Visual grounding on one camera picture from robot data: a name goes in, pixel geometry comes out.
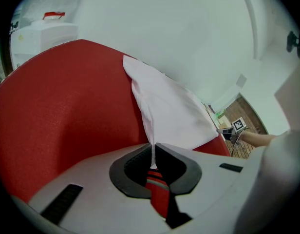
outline wooden floor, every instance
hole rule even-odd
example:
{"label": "wooden floor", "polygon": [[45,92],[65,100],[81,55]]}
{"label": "wooden floor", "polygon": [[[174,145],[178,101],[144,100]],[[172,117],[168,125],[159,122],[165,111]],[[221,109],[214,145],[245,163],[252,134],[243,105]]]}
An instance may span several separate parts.
{"label": "wooden floor", "polygon": [[[230,122],[233,122],[242,117],[246,123],[246,126],[249,128],[246,131],[257,134],[267,134],[262,122],[243,97],[237,98],[228,108],[226,108],[222,116],[226,116]],[[225,142],[231,154],[233,144],[228,140],[226,140]],[[240,144],[235,146],[232,156],[239,158],[248,158],[253,149],[253,146],[240,141]]]}

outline white container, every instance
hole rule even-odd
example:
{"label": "white container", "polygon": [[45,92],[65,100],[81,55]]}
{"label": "white container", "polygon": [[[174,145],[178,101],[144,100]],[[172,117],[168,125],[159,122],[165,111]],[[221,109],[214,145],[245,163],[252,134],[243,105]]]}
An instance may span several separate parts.
{"label": "white container", "polygon": [[13,69],[57,45],[76,40],[78,26],[60,20],[34,21],[11,35]]}

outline gray stripe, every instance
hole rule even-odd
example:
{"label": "gray stripe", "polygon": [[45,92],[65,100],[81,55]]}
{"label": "gray stripe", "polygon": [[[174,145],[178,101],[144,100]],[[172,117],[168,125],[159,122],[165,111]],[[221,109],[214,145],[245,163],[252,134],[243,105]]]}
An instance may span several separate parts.
{"label": "gray stripe", "polygon": [[150,184],[153,184],[153,185],[157,185],[157,186],[159,186],[159,187],[161,187],[161,188],[169,191],[169,187],[166,186],[166,185],[161,184],[160,182],[157,182],[157,181],[154,181],[154,180],[151,180],[151,179],[147,179],[147,183],[150,183]]}

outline folded fabric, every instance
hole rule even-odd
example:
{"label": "folded fabric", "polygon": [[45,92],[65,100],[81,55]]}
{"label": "folded fabric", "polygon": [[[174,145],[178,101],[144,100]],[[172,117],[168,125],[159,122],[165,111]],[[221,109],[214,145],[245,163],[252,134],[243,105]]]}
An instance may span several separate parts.
{"label": "folded fabric", "polygon": [[131,89],[151,144],[167,143],[192,150],[218,136],[193,92],[134,58],[123,56],[123,67],[132,78]]}

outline plastic bag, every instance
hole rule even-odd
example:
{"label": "plastic bag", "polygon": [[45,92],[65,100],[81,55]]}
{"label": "plastic bag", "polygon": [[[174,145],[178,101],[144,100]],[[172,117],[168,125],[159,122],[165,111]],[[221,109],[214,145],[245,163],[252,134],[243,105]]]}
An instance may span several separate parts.
{"label": "plastic bag", "polygon": [[65,18],[77,7],[79,0],[24,0],[22,14],[28,21],[42,20],[47,12],[65,12]]}

